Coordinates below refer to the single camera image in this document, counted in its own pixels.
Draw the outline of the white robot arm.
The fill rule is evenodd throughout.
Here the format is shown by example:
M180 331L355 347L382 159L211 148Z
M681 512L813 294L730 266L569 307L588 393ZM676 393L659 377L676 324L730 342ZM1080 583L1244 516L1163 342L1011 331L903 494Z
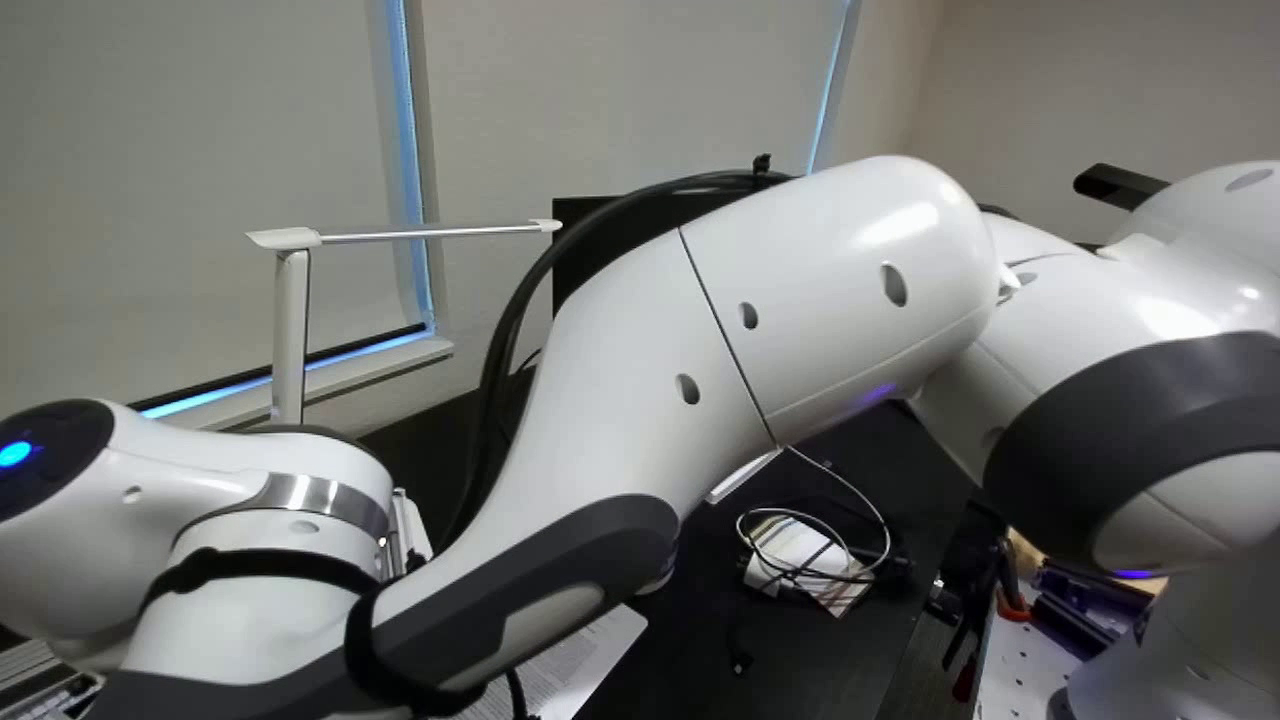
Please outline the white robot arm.
M1083 252L873 154L696 215L578 289L467 526L382 461L110 400L9 416L0 623L105 670L91 720L458 711L657 587L732 472L908 400L1051 560L1163 580L1061 720L1276 703L1276 260L1265 159L1138 180Z

